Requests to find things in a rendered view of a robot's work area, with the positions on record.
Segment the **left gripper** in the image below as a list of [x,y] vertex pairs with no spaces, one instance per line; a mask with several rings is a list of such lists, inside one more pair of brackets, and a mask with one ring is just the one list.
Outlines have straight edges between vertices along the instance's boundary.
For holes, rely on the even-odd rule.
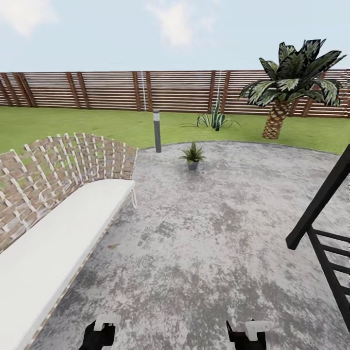
[[102,329],[102,331],[95,331],[94,327],[94,324],[87,326],[83,343],[94,339],[99,343],[100,350],[102,350],[103,346],[112,346],[114,342],[116,326],[114,324],[111,325],[109,323],[105,323],[105,327]]

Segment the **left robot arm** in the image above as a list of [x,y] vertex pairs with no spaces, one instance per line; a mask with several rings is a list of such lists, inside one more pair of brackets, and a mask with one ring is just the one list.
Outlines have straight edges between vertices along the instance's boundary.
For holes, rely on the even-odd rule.
[[102,350],[103,346],[112,346],[116,326],[122,319],[121,315],[101,313],[93,324],[85,330],[83,345],[79,350]]

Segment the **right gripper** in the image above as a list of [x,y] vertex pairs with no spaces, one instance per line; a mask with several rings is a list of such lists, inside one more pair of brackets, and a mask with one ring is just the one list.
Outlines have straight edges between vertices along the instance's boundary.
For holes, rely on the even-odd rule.
[[230,342],[235,342],[236,350],[266,350],[265,334],[257,332],[257,341],[250,341],[245,332],[233,332],[228,326]]

